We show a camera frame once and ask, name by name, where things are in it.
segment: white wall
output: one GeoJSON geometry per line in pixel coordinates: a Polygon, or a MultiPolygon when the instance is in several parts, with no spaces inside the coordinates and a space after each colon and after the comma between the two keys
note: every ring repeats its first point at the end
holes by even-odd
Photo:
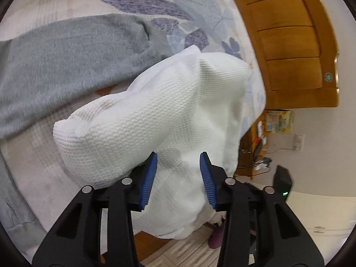
{"type": "MultiPolygon", "coordinates": [[[[296,109],[293,132],[305,135],[302,152],[279,150],[269,156],[273,171],[277,164],[290,170],[297,192],[356,196],[356,21],[343,0],[322,2],[339,45],[340,105],[296,109]]],[[[271,137],[271,144],[277,143],[271,151],[286,147],[287,139],[271,137]]],[[[273,172],[254,180],[267,185],[272,177],[273,172]]]]}

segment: bed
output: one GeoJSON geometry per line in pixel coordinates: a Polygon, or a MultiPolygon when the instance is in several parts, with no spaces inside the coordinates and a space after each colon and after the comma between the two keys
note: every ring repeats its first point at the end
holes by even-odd
{"type": "MultiPolygon", "coordinates": [[[[265,108],[338,105],[336,40],[320,0],[14,0],[1,21],[0,40],[58,20],[110,13],[137,15],[165,30],[174,54],[195,44],[247,62],[243,134],[265,108]]],[[[89,93],[1,140],[14,182],[46,231],[80,189],[56,148],[54,123],[129,83],[89,93]]]]}

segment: black speaker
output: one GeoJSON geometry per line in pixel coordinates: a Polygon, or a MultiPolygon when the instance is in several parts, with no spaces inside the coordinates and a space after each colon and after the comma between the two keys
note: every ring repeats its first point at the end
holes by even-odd
{"type": "Polygon", "coordinates": [[[284,201],[287,200],[292,186],[293,180],[288,169],[278,165],[273,178],[273,188],[283,197],[284,201]]]}

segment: floral bedsheet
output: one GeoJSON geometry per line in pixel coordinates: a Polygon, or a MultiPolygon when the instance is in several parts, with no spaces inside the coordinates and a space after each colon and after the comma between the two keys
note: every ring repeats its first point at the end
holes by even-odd
{"type": "MultiPolygon", "coordinates": [[[[242,134],[259,117],[265,107],[265,89],[250,38],[233,0],[14,0],[0,23],[0,40],[58,20],[111,13],[141,16],[166,31],[173,53],[195,44],[202,52],[226,52],[246,61],[250,75],[242,134]]],[[[113,91],[122,91],[120,87],[125,90],[127,86],[117,86],[113,91]]],[[[78,99],[0,142],[16,186],[46,231],[80,190],[67,174],[53,140],[53,125],[98,97],[93,93],[78,99]]],[[[29,251],[30,257],[35,249],[29,251]]]]}
{"type": "Polygon", "coordinates": [[[0,24],[0,40],[72,17],[109,13],[141,16],[166,31],[173,53],[197,45],[202,52],[221,51],[250,66],[243,111],[243,134],[265,107],[266,95],[256,57],[233,0],[15,0],[0,24]]]}

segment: wall outlet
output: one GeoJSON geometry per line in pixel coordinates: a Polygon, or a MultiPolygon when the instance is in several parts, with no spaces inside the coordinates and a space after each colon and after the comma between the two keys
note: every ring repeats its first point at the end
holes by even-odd
{"type": "Polygon", "coordinates": [[[301,151],[304,144],[304,135],[303,134],[295,134],[293,140],[293,150],[301,151]]]}

